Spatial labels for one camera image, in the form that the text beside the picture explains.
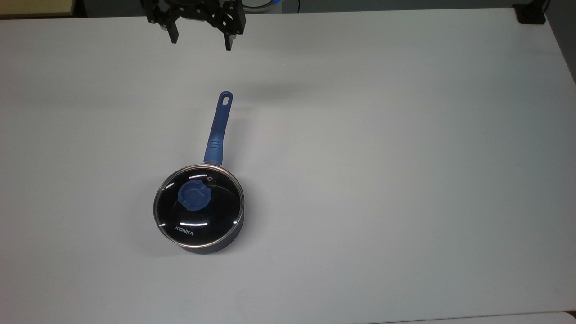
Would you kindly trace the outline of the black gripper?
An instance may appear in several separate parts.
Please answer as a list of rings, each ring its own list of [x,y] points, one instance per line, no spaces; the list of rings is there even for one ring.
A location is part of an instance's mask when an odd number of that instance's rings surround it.
[[[232,51],[233,40],[245,30],[246,16],[240,0],[143,0],[142,8],[148,22],[163,27],[177,43],[176,20],[207,21],[224,35],[226,51]]]

